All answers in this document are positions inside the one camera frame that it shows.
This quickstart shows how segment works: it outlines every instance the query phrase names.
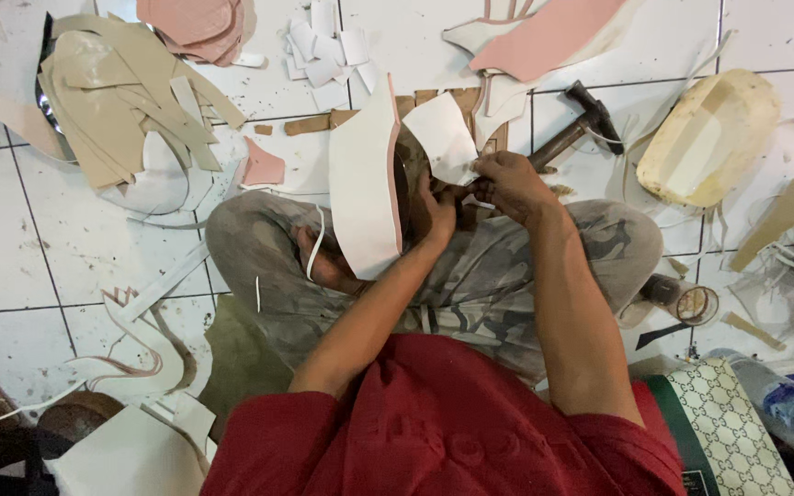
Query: camouflage pants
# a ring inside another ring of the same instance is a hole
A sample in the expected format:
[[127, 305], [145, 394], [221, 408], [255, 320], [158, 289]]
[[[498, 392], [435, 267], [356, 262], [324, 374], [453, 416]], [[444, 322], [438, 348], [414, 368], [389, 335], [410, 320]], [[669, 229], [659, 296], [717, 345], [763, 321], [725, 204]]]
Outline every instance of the camouflage pants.
[[[627, 206], [590, 200], [567, 206], [602, 294], [618, 312], [654, 271], [663, 250], [654, 221]], [[324, 209], [327, 242], [333, 221]], [[299, 263], [292, 226], [320, 229], [314, 205], [247, 192], [219, 205], [206, 226], [210, 255], [235, 296], [256, 308], [257, 324], [290, 367], [355, 300], [310, 282]], [[394, 332], [452, 336], [490, 355], [527, 382], [545, 377], [535, 334], [528, 232], [507, 217], [455, 233], [404, 311]]]

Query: water bottle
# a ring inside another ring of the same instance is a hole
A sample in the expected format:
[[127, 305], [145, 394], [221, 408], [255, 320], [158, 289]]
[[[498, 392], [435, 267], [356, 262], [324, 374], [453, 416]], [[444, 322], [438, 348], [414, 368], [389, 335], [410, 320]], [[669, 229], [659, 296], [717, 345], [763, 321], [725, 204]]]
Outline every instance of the water bottle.
[[726, 358], [749, 400], [794, 432], [794, 380], [733, 349], [714, 349], [708, 356]]

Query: green stripe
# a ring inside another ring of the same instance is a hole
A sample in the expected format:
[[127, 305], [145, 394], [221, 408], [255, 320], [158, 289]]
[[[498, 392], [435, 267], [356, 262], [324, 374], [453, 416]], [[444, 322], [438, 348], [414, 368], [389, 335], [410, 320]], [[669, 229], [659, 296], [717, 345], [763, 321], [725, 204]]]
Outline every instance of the green stripe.
[[715, 482], [715, 474], [713, 474], [706, 454], [703, 453], [703, 447], [700, 446], [700, 441], [691, 427], [691, 422], [688, 421], [685, 409], [682, 408], [682, 403], [676, 396], [676, 391], [667, 377], [662, 375], [648, 376], [644, 380], [648, 384], [651, 394], [655, 396], [657, 407], [661, 410], [661, 415], [664, 416], [669, 427], [669, 433], [676, 440], [678, 455], [682, 457], [685, 470], [700, 470], [709, 494], [717, 496], [719, 489]]

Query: man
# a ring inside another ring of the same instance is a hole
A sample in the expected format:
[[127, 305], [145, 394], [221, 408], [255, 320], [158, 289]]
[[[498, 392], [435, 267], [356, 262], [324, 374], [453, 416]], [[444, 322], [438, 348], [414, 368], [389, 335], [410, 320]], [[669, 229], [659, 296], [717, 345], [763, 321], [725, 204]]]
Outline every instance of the man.
[[[312, 206], [247, 193], [214, 211], [214, 262], [238, 299], [259, 296], [295, 375], [235, 409], [202, 494], [684, 492], [613, 318], [661, 255], [656, 225], [607, 201], [564, 208], [515, 153], [477, 168], [469, 191], [506, 217], [455, 233], [454, 190], [437, 201], [423, 176], [421, 236], [374, 284], [332, 240], [312, 264], [328, 287], [305, 279]], [[440, 335], [391, 334], [418, 327]], [[547, 377], [552, 406], [506, 367]]]

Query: hammer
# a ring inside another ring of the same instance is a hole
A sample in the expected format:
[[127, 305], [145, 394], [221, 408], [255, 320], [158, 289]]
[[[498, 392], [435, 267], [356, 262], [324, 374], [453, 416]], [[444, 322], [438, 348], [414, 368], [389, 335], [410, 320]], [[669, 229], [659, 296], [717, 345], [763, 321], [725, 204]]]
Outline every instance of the hammer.
[[575, 81], [568, 87], [566, 96], [580, 103], [580, 106], [584, 107], [584, 113], [566, 129], [559, 131], [559, 134], [545, 143], [543, 147], [529, 155], [528, 159], [538, 174], [544, 174], [545, 165], [557, 158], [557, 155], [566, 151], [566, 148], [583, 138], [588, 132], [609, 140], [609, 148], [615, 155], [624, 154], [624, 145], [620, 143], [618, 132], [612, 124], [612, 116], [609, 115], [605, 105], [600, 100], [593, 98], [587, 88], [580, 84], [580, 81]]

